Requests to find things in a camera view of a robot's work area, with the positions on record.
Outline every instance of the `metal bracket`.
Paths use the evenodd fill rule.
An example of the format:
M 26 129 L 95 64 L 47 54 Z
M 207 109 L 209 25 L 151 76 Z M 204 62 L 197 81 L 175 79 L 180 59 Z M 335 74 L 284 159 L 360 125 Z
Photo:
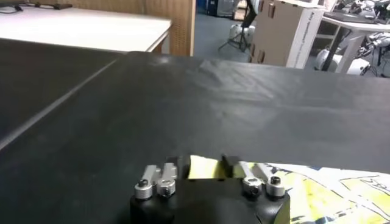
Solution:
M 153 196 L 153 185 L 156 185 L 160 172 L 156 165 L 146 167 L 141 180 L 134 186 L 136 199 L 147 200 Z
M 176 191 L 177 168 L 173 163 L 164 164 L 163 175 L 157 181 L 157 193 L 164 198 L 169 198 Z

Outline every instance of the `desk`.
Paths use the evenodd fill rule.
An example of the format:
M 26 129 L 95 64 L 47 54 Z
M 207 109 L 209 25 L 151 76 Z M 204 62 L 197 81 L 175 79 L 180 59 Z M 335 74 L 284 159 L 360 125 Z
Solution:
M 131 52 L 0 151 L 0 223 L 128 223 L 145 165 L 187 153 L 389 173 L 389 99 L 386 79 Z
M 0 14 L 0 38 L 103 51 L 150 52 L 164 40 L 171 26 L 168 19 L 126 13 L 24 9 Z
M 337 50 L 337 47 L 341 42 L 344 29 L 350 29 L 353 32 L 352 32 L 352 37 L 349 37 L 350 42 L 348 44 L 348 47 L 347 47 L 339 65 L 338 65 L 338 67 L 336 68 L 335 72 L 337 72 L 337 73 L 347 73 L 348 69 L 351 66 L 352 61 L 355 59 L 356 53 L 358 52 L 358 49 L 361 46 L 361 43 L 364 40 L 364 37 L 368 33 L 390 32 L 390 25 L 347 23 L 347 22 L 336 20 L 336 19 L 328 18 L 326 16 L 323 16 L 322 20 L 339 26 L 337 34 L 335 36 L 335 39 L 333 40 L 333 42 L 331 44 L 331 48 L 329 50 L 328 57 L 325 60 L 324 65 L 322 66 L 323 71 L 326 71 L 330 65 L 331 60 L 332 60 L 332 58 Z

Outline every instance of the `metal clamp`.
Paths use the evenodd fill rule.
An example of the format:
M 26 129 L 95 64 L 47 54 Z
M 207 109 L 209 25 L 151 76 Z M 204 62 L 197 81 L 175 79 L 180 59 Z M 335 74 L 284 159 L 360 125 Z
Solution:
M 260 177 L 266 182 L 266 191 L 268 195 L 273 197 L 283 197 L 285 195 L 286 190 L 284 185 L 282 185 L 282 179 L 273 176 L 265 164 L 256 163 L 252 170 L 256 177 Z
M 163 175 L 157 181 L 157 194 L 169 198 L 176 191 L 177 168 L 173 163 L 164 164 Z
M 239 162 L 239 166 L 242 168 L 245 177 L 243 179 L 243 190 L 247 195 L 257 197 L 261 194 L 261 184 L 263 183 L 259 178 L 250 171 L 248 163 Z
M 146 167 L 141 180 L 134 186 L 135 198 L 147 200 L 153 196 L 153 185 L 160 176 L 161 170 L 156 165 Z

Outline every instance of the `wooden panel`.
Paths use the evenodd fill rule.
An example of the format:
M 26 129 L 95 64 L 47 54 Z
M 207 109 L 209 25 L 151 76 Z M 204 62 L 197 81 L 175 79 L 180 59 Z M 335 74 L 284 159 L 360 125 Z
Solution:
M 143 0 L 58 0 L 58 3 L 70 3 L 73 7 L 80 9 L 140 14 L 143 12 L 142 1 Z
M 174 55 L 193 54 L 195 0 L 145 0 L 147 15 L 169 18 L 169 51 Z

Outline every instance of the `yellow object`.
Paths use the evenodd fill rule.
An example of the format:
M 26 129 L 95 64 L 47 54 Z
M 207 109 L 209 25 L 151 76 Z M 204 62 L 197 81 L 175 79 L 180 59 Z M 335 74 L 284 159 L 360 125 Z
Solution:
M 189 178 L 223 178 L 219 161 L 191 156 Z M 289 164 L 267 164 L 291 198 L 291 223 L 388 223 L 390 175 Z

